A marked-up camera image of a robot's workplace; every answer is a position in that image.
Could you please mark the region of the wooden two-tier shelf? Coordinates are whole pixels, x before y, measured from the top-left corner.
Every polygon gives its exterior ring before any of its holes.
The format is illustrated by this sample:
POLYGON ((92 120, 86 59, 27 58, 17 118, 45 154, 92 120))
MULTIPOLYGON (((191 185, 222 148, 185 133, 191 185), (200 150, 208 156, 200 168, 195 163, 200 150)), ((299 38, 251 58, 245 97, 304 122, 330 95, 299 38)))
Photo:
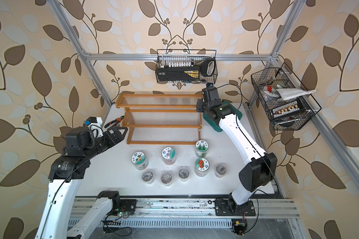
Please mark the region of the wooden two-tier shelf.
POLYGON ((115 105, 125 110, 127 144, 194 145, 201 139, 201 95, 121 94, 115 105))

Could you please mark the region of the clear seed jar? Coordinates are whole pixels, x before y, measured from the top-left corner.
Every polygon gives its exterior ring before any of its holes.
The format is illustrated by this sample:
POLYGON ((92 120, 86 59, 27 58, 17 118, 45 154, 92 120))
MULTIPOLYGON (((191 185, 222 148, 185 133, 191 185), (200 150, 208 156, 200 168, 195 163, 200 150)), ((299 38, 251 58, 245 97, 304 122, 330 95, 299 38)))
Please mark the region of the clear seed jar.
POLYGON ((190 170, 188 167, 181 167, 178 171, 179 179, 183 182, 189 180, 190 178, 190 170))
POLYGON ((171 172, 165 171, 161 174, 160 180, 164 186, 170 186, 173 182, 173 175, 171 172))
POLYGON ((152 170, 146 170, 142 174, 142 181, 146 184, 152 184, 155 180, 155 174, 152 170))
POLYGON ((223 163, 219 163, 215 166, 214 172, 217 178, 222 178, 227 174, 227 168, 223 163))

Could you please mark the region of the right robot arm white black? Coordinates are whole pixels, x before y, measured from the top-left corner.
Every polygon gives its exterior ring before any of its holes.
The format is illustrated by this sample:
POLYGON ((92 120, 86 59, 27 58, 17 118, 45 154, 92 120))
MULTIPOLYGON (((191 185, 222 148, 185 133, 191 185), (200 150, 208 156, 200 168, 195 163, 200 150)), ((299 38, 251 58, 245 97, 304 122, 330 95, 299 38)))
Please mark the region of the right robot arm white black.
POLYGON ((197 101, 196 111, 205 113, 229 136, 243 160, 238 186, 228 197, 229 210, 238 214, 258 190, 274 179, 277 157, 256 143, 240 123, 237 110, 222 103, 218 89, 212 83, 202 89, 202 97, 197 101))

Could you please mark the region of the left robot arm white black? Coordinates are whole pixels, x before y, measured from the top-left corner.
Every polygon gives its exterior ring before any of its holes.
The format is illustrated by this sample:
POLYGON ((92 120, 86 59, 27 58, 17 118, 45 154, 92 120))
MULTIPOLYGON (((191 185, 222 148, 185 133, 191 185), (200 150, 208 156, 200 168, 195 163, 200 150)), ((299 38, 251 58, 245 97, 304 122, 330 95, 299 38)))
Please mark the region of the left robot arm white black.
POLYGON ((78 225, 68 229, 74 199, 90 160, 123 141, 127 132, 126 127, 113 126, 102 136, 95 136, 89 127, 81 126, 66 134, 66 146, 50 169, 48 197, 35 238, 87 239, 106 215, 123 210, 118 191, 102 191, 78 225))

